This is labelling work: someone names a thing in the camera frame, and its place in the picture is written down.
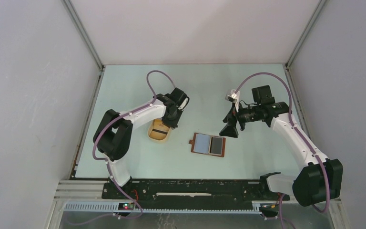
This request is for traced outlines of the black credit card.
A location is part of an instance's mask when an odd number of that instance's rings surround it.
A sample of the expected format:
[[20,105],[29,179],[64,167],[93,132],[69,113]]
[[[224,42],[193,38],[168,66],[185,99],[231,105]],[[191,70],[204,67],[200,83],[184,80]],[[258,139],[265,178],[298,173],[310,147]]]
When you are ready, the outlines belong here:
[[224,138],[211,137],[209,153],[213,155],[222,155],[224,146]]

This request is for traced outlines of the brown leather card holder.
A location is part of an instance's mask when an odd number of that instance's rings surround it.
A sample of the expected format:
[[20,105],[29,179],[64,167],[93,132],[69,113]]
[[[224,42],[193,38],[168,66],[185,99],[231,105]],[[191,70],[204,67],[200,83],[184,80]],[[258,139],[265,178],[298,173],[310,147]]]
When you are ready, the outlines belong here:
[[224,138],[224,146],[223,146],[223,152],[222,155],[213,155],[209,153],[210,149],[210,141],[211,137],[214,135],[206,135],[206,134],[200,134],[200,133],[194,133],[193,138],[189,140],[189,144],[191,145],[191,152],[196,154],[202,154],[207,156],[215,156],[215,157],[224,157],[225,156],[225,144],[226,144],[226,138]]

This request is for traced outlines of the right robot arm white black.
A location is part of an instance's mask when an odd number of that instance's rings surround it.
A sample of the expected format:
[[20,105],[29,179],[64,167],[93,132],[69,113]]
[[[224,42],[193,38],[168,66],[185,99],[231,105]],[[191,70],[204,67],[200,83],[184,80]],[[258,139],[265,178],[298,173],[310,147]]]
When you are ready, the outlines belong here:
[[254,103],[243,107],[239,91],[232,89],[227,93],[225,98],[232,106],[223,119],[225,127],[219,135],[237,138],[237,125],[244,130],[246,123],[264,122],[286,142],[300,170],[296,177],[280,172],[261,176],[265,182],[258,186],[260,197],[271,199],[277,193],[287,194],[294,196],[303,207],[338,198],[343,176],[341,162],[329,159],[316,147],[294,121],[289,105],[275,101],[270,86],[256,87],[252,94]]

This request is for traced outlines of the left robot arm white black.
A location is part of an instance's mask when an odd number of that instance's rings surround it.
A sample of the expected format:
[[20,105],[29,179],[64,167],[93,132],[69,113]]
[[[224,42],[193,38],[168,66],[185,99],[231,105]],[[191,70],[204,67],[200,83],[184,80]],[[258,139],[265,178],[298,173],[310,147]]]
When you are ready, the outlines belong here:
[[92,155],[98,160],[96,151],[103,153],[102,160],[115,183],[115,195],[124,199],[132,192],[132,186],[127,183],[131,176],[124,157],[129,150],[133,131],[155,119],[171,129],[177,128],[189,101],[189,96],[176,87],[169,94],[154,95],[150,101],[132,110],[116,112],[110,109],[105,112],[93,137]]

